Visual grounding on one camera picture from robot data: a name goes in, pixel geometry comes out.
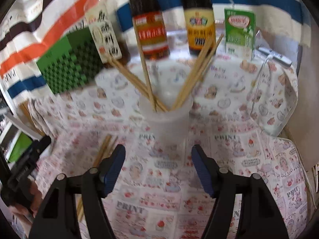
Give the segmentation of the green storage box on shelf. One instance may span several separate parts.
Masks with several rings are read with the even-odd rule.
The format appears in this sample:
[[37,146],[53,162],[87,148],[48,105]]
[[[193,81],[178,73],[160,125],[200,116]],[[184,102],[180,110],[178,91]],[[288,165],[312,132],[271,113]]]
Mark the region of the green storage box on shelf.
[[17,161],[22,153],[32,144],[32,140],[24,133],[21,133],[13,147],[8,163]]

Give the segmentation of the translucent white plastic cup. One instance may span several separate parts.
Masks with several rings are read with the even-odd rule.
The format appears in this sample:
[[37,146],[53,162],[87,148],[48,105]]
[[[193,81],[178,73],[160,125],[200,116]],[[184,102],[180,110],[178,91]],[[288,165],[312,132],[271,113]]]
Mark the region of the translucent white plastic cup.
[[140,113],[146,120],[155,139],[166,146],[181,144],[188,135],[190,110],[193,98],[189,96],[182,107],[163,112],[153,111],[150,101],[146,97],[140,96],[138,106]]

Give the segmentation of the green checkered box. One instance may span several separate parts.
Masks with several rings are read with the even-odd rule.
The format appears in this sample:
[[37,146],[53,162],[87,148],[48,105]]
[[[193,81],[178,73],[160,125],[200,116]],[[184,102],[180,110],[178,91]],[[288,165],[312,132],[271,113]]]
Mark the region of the green checkered box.
[[104,68],[87,27],[61,38],[36,64],[53,94],[85,86]]

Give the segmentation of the printed bear tablecloth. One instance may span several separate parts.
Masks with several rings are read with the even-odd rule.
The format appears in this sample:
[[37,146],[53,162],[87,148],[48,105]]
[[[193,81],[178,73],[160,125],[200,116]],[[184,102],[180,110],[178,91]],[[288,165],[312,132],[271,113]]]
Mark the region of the printed bear tablecloth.
[[140,113],[138,90],[117,70],[93,85],[28,103],[35,126],[53,139],[36,182],[46,193],[59,173],[87,171],[105,137],[118,136],[126,159],[114,191],[103,200],[118,238],[200,238],[214,201],[203,190],[191,148],[237,175],[259,174],[278,205],[290,238],[308,220],[307,182],[295,145],[279,137],[298,101],[293,66],[248,62],[219,47],[193,92],[187,138],[164,146]]

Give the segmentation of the white power bank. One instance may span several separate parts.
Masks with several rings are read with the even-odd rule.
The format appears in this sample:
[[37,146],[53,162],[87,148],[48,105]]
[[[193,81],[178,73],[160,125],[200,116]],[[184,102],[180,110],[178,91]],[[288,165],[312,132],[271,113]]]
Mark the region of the white power bank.
[[266,47],[259,46],[257,48],[257,50],[259,52],[267,55],[267,56],[271,55],[273,57],[273,59],[280,62],[281,64],[283,64],[286,67],[290,67],[292,65],[292,61],[288,57],[281,55],[280,53],[277,53],[276,51],[274,51],[272,49],[268,49]]

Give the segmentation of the striped Paris cloth backdrop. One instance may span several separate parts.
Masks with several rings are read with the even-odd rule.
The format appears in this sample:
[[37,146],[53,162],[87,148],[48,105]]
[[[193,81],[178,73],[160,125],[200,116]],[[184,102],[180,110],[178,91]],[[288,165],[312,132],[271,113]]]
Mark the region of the striped Paris cloth backdrop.
[[[1,78],[15,105],[50,91],[36,65],[65,33],[84,26],[87,0],[16,0],[1,22]],[[224,9],[252,11],[259,28],[310,45],[310,16],[301,0],[211,0],[215,19]]]

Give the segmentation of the clear cooking wine bottle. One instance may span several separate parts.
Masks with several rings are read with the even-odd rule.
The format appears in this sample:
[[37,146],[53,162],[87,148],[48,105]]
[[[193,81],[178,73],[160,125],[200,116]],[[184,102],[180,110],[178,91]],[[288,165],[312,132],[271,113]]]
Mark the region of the clear cooking wine bottle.
[[130,61],[130,53],[117,18],[115,0],[87,0],[84,17],[103,63],[108,62],[107,55],[123,65]]

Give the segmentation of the green milk drink carton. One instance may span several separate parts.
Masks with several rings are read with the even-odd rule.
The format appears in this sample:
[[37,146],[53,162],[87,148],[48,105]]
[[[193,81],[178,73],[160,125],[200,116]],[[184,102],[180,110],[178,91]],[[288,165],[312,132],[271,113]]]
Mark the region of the green milk drink carton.
[[225,52],[251,60],[255,46],[255,14],[251,11],[237,10],[234,1],[229,2],[231,9],[224,9]]

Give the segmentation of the red cap oil bottle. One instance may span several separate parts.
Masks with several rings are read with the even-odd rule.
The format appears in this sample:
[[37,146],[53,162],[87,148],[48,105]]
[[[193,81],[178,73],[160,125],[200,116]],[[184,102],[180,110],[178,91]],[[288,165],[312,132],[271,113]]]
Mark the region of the red cap oil bottle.
[[146,59],[168,57],[169,44],[158,0],[129,0],[132,22]]

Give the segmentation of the dark oyster sauce bottle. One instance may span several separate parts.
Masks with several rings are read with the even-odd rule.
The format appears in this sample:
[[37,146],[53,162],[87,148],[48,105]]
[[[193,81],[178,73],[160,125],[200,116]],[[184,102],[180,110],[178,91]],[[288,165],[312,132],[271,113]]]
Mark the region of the dark oyster sauce bottle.
[[211,0],[181,0],[184,10],[185,26],[189,52],[198,56],[209,39],[216,43],[216,28]]

